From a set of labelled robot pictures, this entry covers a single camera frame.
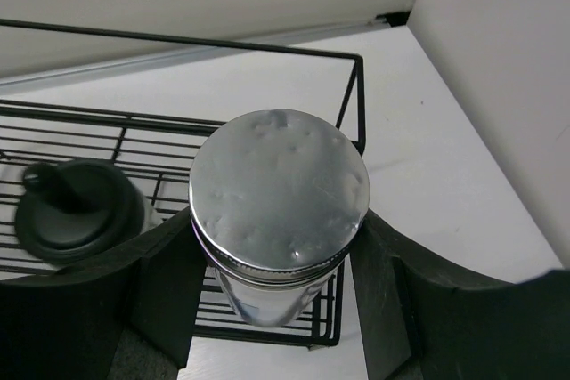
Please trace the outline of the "silver lid glass jar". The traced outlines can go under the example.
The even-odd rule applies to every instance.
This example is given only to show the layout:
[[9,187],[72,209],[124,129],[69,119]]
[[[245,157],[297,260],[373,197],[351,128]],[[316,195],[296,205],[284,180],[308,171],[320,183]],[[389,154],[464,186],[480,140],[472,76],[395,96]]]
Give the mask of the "silver lid glass jar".
[[189,174],[191,225],[248,324],[295,320],[346,258],[369,210],[362,156],[334,125],[259,110],[217,129]]

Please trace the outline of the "black lid shaker bottle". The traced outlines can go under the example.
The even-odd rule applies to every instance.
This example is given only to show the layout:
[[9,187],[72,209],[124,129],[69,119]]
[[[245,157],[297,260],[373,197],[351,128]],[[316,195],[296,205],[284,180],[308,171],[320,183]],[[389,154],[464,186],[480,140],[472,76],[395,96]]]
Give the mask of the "black lid shaker bottle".
[[116,166],[94,158],[36,162],[20,176],[14,215],[23,248],[55,266],[98,255],[151,230],[162,218]]

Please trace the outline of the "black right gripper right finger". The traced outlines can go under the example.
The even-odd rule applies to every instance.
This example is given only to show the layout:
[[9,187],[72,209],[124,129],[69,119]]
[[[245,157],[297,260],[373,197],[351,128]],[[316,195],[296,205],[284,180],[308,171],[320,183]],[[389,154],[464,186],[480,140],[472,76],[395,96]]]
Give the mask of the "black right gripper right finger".
[[566,379],[569,273],[517,284],[366,216],[350,253],[371,379]]

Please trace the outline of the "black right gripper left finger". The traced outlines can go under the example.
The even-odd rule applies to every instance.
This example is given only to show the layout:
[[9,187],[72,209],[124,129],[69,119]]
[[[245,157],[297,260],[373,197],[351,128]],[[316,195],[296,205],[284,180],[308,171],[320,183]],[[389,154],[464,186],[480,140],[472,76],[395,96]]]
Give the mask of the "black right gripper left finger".
[[174,379],[206,261],[187,211],[99,255],[1,284],[4,379]]

